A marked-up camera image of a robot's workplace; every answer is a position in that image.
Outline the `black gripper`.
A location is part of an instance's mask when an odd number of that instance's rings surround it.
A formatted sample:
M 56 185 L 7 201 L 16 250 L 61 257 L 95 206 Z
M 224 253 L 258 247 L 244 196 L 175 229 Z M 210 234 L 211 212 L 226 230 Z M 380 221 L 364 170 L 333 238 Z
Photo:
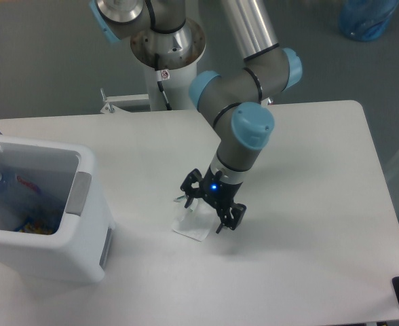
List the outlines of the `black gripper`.
M 216 209 L 220 219 L 216 233 L 219 234 L 223 228 L 235 230 L 242 222 L 246 212 L 246 206 L 234 202 L 242 183 L 229 184 L 223 181 L 221 171 L 213 173 L 208 168 L 204 179 L 198 169 L 193 169 L 180 186 L 185 193 L 186 203 L 184 208 L 191 206 L 194 199 L 203 198 L 210 206 Z

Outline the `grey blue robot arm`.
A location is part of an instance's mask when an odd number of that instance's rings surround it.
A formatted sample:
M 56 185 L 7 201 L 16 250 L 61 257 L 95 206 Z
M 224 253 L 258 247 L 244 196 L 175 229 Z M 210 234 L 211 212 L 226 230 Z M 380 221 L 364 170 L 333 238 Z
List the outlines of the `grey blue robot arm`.
M 231 78 L 197 72 L 206 38 L 187 17 L 184 1 L 91 1 L 89 6 L 110 42 L 129 40 L 145 72 L 150 109 L 195 109 L 219 136 L 206 173 L 192 170 L 180 188 L 187 206 L 201 200 L 216 211 L 220 229 L 236 229 L 246 207 L 235 195 L 274 127 L 261 103 L 299 82 L 300 58 L 279 45 L 262 1 L 222 3 L 244 59 L 242 71 Z

